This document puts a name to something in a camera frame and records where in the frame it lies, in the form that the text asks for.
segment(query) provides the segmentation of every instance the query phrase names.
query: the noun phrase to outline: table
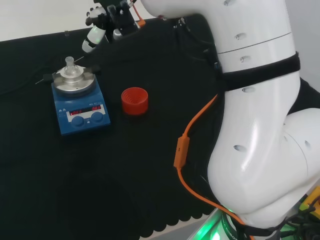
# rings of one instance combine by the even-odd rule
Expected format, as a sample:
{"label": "table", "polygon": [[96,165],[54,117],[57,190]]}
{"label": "table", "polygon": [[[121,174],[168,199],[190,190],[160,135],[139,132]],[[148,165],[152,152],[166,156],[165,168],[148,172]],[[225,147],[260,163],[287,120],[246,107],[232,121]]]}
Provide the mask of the table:
{"label": "table", "polygon": [[[209,35],[199,17],[189,21]],[[132,239],[167,225],[209,215],[213,208],[191,196],[173,167],[177,139],[192,117],[218,92],[214,71],[178,51],[170,22],[150,20],[139,34],[102,44],[84,67],[101,63],[98,81],[111,126],[62,137],[49,84],[43,74],[82,56],[88,30],[0,42],[0,238]],[[198,54],[203,47],[187,43]],[[122,114],[121,93],[142,87],[149,112],[140,119]],[[217,140],[224,98],[190,131],[183,175],[215,200],[206,165]],[[292,112],[320,108],[320,95],[306,82]]]}

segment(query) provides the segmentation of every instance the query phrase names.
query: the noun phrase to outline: orange cable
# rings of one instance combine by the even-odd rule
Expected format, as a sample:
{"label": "orange cable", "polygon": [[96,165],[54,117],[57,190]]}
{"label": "orange cable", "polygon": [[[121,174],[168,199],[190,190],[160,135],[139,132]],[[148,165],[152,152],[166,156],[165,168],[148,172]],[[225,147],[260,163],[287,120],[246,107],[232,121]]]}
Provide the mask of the orange cable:
{"label": "orange cable", "polygon": [[142,28],[144,25],[146,25],[146,21],[140,16],[140,14],[139,14],[139,12],[138,12],[138,10],[137,10],[137,8],[136,8],[136,6],[133,4],[133,9],[134,9],[134,11],[135,11],[135,13],[136,13],[136,15],[138,16],[138,18],[139,18],[139,22],[138,22],[138,25]]}
{"label": "orange cable", "polygon": [[245,223],[237,216],[235,215],[233,212],[229,211],[228,209],[226,209],[225,207],[210,201],[206,198],[204,198],[203,196],[199,195],[198,193],[196,193],[195,191],[193,191],[185,182],[182,173],[181,173],[181,168],[184,166],[184,164],[186,163],[186,158],[187,158],[187,152],[188,152],[188,147],[189,147],[189,138],[188,138],[188,132],[191,128],[191,126],[195,123],[195,121],[198,120],[198,118],[211,106],[211,104],[217,99],[218,95],[215,95],[214,98],[207,103],[207,105],[205,105],[201,111],[199,111],[197,113],[197,115],[195,115],[193,117],[193,119],[189,122],[189,124],[187,125],[182,137],[179,139],[178,141],[178,146],[177,146],[177,152],[176,152],[176,157],[175,157],[175,167],[176,170],[178,172],[178,176],[180,179],[180,182],[182,183],[182,185],[192,194],[194,195],[196,198],[200,199],[201,201],[216,207],[217,209],[220,209],[221,211],[225,212],[226,214],[228,214],[230,217],[234,218],[236,221],[238,221],[241,225],[245,225]]}
{"label": "orange cable", "polygon": [[211,106],[211,104],[217,99],[218,95],[215,95],[214,98],[207,103],[207,105],[205,105],[200,112],[197,113],[197,115],[195,115],[192,120],[189,122],[188,126],[186,126],[186,129],[183,133],[184,136],[188,135],[188,132],[191,128],[191,126],[195,123],[195,121],[198,120],[198,118]]}

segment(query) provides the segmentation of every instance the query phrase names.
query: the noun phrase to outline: red plastic container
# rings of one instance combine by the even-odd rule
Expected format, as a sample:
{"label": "red plastic container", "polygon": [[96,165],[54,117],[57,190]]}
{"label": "red plastic container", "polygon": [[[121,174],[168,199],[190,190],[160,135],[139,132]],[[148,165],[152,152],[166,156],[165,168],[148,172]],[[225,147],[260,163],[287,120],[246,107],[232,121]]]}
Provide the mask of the red plastic container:
{"label": "red plastic container", "polygon": [[131,116],[139,116],[148,110],[148,93],[140,87],[131,87],[121,94],[122,109]]}

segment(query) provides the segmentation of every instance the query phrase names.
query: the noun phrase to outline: white wall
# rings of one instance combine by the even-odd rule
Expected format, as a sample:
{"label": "white wall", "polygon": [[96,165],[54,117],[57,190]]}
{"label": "white wall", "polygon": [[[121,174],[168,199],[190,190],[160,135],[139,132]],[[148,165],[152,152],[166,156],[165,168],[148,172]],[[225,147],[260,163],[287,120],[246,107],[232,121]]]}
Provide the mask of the white wall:
{"label": "white wall", "polygon": [[[152,18],[140,1],[135,5],[142,18]],[[0,42],[87,28],[86,13],[96,6],[93,0],[0,0]]]}
{"label": "white wall", "polygon": [[320,0],[286,0],[301,77],[320,92]]}
{"label": "white wall", "polygon": [[[320,0],[286,0],[286,5],[301,77],[320,92]],[[93,0],[0,0],[0,41],[87,28],[86,13],[95,6]],[[139,0],[136,6],[144,19],[152,18]]]}

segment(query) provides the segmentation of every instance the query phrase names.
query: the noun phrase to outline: digital display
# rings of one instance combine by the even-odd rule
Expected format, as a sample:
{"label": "digital display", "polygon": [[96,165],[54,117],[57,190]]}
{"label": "digital display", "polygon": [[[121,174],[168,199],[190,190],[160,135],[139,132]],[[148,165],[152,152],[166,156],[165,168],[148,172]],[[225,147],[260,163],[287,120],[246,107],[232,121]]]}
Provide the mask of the digital display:
{"label": "digital display", "polygon": [[73,115],[83,114],[83,113],[87,113],[87,112],[91,112],[91,111],[95,111],[95,110],[99,110],[99,109],[101,109],[100,105],[86,107],[86,108],[82,108],[82,109],[78,109],[78,110],[73,110],[73,111],[70,111],[69,113],[70,113],[70,116],[73,116]]}

